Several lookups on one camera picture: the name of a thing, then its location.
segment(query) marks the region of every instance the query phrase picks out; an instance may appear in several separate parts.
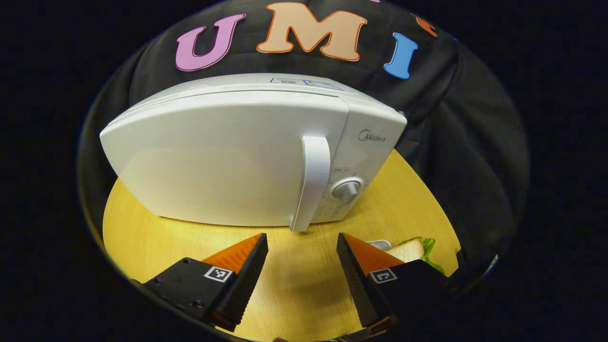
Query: letter m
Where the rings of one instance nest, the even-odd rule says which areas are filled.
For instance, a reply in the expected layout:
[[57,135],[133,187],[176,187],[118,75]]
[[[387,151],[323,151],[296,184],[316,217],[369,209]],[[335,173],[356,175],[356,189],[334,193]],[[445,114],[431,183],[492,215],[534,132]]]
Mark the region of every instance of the letter m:
[[310,9],[298,2],[278,2],[266,6],[273,11],[272,22],[264,43],[257,46],[260,52],[289,52],[294,45],[287,41],[289,30],[294,33],[300,47],[311,52],[327,35],[330,41],[321,47],[321,53],[347,61],[359,60],[357,40],[361,26],[367,19],[346,11],[336,11],[322,21]]

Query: wooden table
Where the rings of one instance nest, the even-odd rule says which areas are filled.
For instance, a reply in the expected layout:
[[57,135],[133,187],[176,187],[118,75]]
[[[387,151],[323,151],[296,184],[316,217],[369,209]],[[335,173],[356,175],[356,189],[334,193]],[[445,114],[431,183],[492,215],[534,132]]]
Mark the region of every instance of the wooden table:
[[392,151],[350,213],[339,222],[287,227],[236,227],[152,215],[118,180],[103,218],[103,240],[117,266],[146,282],[183,257],[205,257],[250,236],[268,235],[268,256],[234,335],[290,342],[336,338],[362,329],[336,253],[339,232],[391,244],[434,237],[430,259],[451,275],[460,243],[441,207],[401,155]]

